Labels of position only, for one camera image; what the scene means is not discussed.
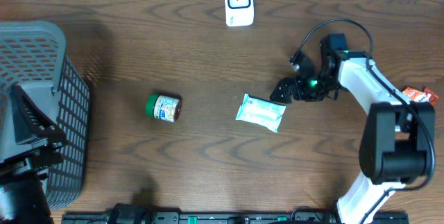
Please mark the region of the teal wet wipes pack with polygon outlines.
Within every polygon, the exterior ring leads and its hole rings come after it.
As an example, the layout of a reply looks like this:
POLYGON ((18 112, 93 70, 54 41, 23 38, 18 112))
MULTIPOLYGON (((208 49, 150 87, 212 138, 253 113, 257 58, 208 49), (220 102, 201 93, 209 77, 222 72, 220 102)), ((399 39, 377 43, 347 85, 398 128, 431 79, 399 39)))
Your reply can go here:
POLYGON ((244 99, 236 115, 237 121, 254 123, 277 132, 286 106, 244 94, 244 99))

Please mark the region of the grey plastic mesh basket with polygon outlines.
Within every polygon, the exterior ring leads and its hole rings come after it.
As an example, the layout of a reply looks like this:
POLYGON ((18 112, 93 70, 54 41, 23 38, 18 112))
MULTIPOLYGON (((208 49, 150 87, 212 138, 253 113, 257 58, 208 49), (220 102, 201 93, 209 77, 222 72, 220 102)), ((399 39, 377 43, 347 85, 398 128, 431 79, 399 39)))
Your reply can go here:
POLYGON ((91 94, 66 54, 66 39, 46 21, 1 23, 1 159, 33 148, 18 144, 12 125, 10 88, 22 86, 39 110, 66 134, 63 162, 46 170, 43 190, 50 209, 74 202, 84 182, 91 94))

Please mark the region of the orange tissue pack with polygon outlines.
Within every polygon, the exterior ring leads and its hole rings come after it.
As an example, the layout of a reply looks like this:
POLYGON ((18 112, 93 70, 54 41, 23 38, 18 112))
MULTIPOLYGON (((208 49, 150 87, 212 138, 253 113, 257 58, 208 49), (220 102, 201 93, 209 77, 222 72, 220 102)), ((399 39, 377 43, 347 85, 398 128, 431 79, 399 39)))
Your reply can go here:
POLYGON ((431 97, 430 94, 426 92, 422 92, 420 90, 414 89, 412 87, 406 87, 402 93, 406 96, 408 96, 412 101, 418 102, 418 103, 424 103, 429 102, 429 99, 431 97))

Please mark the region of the green lid jar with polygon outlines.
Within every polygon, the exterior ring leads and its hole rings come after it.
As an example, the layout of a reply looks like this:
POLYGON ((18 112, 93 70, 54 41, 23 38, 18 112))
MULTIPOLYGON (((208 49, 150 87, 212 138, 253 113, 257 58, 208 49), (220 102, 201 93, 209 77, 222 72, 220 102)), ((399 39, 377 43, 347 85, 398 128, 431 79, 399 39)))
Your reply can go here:
POLYGON ((177 121, 182 102, 178 98, 170 96, 151 94, 145 106, 145 114, 148 117, 168 122, 177 121))

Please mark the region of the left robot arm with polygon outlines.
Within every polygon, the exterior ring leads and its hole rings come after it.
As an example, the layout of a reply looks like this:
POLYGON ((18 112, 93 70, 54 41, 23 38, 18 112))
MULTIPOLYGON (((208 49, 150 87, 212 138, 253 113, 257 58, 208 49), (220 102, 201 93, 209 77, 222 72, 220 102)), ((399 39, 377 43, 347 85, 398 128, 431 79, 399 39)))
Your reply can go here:
POLYGON ((57 151, 67 144, 65 132, 25 92, 13 85, 1 129, 1 222, 52 223, 42 181, 57 151))

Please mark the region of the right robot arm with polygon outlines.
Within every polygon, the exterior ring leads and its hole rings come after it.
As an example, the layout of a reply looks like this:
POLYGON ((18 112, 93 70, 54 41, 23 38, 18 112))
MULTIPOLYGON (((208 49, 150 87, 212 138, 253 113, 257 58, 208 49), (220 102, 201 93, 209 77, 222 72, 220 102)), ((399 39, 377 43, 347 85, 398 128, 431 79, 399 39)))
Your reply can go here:
POLYGON ((351 50, 343 33, 320 41, 321 70, 297 52, 290 63, 297 76, 283 78, 270 95, 276 103, 319 102, 330 92, 350 92, 366 113, 359 147, 360 174, 326 218, 331 223, 371 223, 396 192, 413 191, 419 177, 435 169, 435 111, 400 92, 377 69, 367 51, 351 50))

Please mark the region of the white barcode scanner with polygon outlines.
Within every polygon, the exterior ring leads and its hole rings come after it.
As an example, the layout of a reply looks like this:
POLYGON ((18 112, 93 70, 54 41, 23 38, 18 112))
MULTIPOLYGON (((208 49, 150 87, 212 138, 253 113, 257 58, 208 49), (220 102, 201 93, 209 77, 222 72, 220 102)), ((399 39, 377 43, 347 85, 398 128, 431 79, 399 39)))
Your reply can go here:
POLYGON ((253 0, 224 0, 225 22, 229 27, 249 26, 254 22, 253 0))

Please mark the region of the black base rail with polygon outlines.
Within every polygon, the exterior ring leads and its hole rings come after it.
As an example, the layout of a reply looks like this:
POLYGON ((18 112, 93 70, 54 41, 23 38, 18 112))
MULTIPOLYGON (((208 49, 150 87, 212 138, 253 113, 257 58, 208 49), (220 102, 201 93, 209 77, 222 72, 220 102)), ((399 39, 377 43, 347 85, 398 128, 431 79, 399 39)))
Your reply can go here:
POLYGON ((125 214, 122 211, 109 211, 102 214, 65 214, 62 224, 267 224, 267 223, 337 223, 334 218, 327 218, 322 213, 298 212, 296 214, 179 214, 177 212, 155 212, 125 214))

